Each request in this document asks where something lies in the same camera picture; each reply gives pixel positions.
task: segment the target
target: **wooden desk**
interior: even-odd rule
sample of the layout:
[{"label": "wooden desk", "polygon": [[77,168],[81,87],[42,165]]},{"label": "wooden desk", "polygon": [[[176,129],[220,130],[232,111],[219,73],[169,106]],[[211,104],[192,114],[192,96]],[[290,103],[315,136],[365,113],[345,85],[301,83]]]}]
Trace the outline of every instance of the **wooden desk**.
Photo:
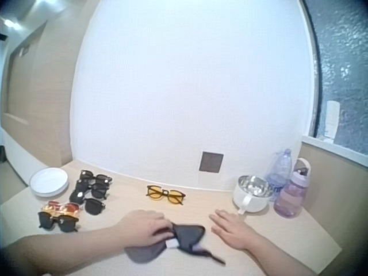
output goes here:
[{"label": "wooden desk", "polygon": [[[113,178],[109,196],[105,201],[106,209],[97,216],[82,211],[78,223],[80,231],[114,225],[122,216],[135,209],[153,209],[163,212],[166,217],[178,224],[205,226],[207,232],[201,244],[227,263],[225,267],[222,267],[210,259],[189,256],[179,250],[165,250],[160,257],[149,264],[135,264],[125,254],[120,254],[93,263],[73,274],[264,275],[251,257],[246,253],[229,248],[210,231],[213,223],[208,218],[209,213],[213,213],[215,209],[236,212],[232,203],[232,193],[180,188],[179,190],[187,196],[184,206],[178,206],[170,204],[166,198],[154,201],[146,197],[146,186],[152,184],[149,182],[110,173],[79,161],[73,161],[65,165],[63,169],[69,176],[70,185],[65,193],[56,198],[59,202],[68,201],[81,169],[91,170],[94,174],[106,174]],[[2,246],[28,235],[60,233],[58,227],[51,232],[39,228],[37,212],[48,200],[36,198],[30,188],[27,188],[1,205]],[[266,212],[249,214],[246,222],[317,273],[320,273],[341,250],[305,210],[298,217],[289,220],[277,215],[270,206]]]}]

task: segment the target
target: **black sunglasses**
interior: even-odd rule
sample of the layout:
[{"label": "black sunglasses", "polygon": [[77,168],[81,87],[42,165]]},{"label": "black sunglasses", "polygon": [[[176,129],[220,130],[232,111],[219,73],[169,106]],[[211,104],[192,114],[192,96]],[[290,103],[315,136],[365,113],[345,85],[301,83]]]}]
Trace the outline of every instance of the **black sunglasses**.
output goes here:
[{"label": "black sunglasses", "polygon": [[60,216],[53,217],[47,212],[39,212],[40,226],[39,228],[44,228],[50,230],[54,223],[57,223],[60,230],[68,232],[77,232],[75,224],[79,221],[76,217],[68,216],[66,214],[61,214]]},{"label": "black sunglasses", "polygon": [[85,210],[88,214],[97,215],[102,212],[102,210],[105,208],[105,204],[103,204],[99,200],[95,200],[94,198],[85,198],[85,194],[81,191],[74,190],[70,197],[69,201],[73,203],[77,203],[79,205],[86,203]]},{"label": "black sunglasses", "polygon": [[81,191],[83,194],[91,190],[92,196],[99,199],[106,199],[106,192],[109,188],[110,185],[108,183],[95,183],[91,185],[87,179],[80,179],[75,184],[75,190]]},{"label": "black sunglasses", "polygon": [[108,183],[108,184],[110,184],[110,182],[113,180],[111,177],[108,177],[107,175],[104,174],[98,174],[94,176],[93,172],[87,170],[82,170],[80,172],[79,179],[87,179],[89,181],[95,179],[96,183]]}]

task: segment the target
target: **wooden wall panel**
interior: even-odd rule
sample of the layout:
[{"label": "wooden wall panel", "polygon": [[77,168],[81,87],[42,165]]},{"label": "wooden wall panel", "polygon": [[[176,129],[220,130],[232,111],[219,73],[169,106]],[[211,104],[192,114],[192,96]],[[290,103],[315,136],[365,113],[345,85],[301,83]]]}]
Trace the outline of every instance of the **wooden wall panel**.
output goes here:
[{"label": "wooden wall panel", "polygon": [[17,51],[14,51],[11,57],[11,71],[9,75],[13,75],[13,78],[9,78],[8,91],[11,91],[7,95],[7,113],[10,113],[19,118],[27,118],[29,109],[30,94],[28,88],[32,80],[32,72],[30,68],[33,68],[33,61],[37,53],[37,47],[41,38],[41,34],[29,41],[29,50],[26,55],[20,57],[20,47]]},{"label": "wooden wall panel", "polygon": [[[28,70],[30,85],[24,91],[28,95],[27,113],[21,113],[20,118],[7,114],[6,81],[2,88],[2,127],[33,156],[55,167],[72,160],[70,99],[75,65],[99,0],[66,2],[68,8],[47,21],[37,43],[33,66]],[[8,78],[9,61],[5,66],[3,80]],[[12,78],[18,82],[27,79],[16,75]]]},{"label": "wooden wall panel", "polygon": [[321,275],[345,275],[367,250],[368,168],[307,144],[300,157],[312,166],[304,207],[342,248]]}]

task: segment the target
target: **mug handle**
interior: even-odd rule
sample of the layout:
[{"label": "mug handle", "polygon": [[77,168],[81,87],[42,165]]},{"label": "mug handle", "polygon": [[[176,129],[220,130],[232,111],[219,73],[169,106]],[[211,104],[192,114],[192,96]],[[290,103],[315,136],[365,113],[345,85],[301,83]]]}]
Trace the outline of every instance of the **mug handle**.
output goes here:
[{"label": "mug handle", "polygon": [[237,211],[238,214],[244,214],[247,211],[248,205],[251,202],[252,197],[247,194],[246,197],[244,197],[243,202],[241,203],[241,206],[239,210]]}]

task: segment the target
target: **textured glass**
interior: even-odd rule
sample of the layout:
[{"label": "textured glass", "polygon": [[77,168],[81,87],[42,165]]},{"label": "textured glass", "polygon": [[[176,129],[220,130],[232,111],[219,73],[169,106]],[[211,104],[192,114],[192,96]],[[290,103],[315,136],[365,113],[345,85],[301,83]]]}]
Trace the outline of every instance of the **textured glass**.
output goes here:
[{"label": "textured glass", "polygon": [[317,36],[321,63],[324,134],[327,101],[340,103],[335,144],[368,154],[368,2],[305,0]]}]

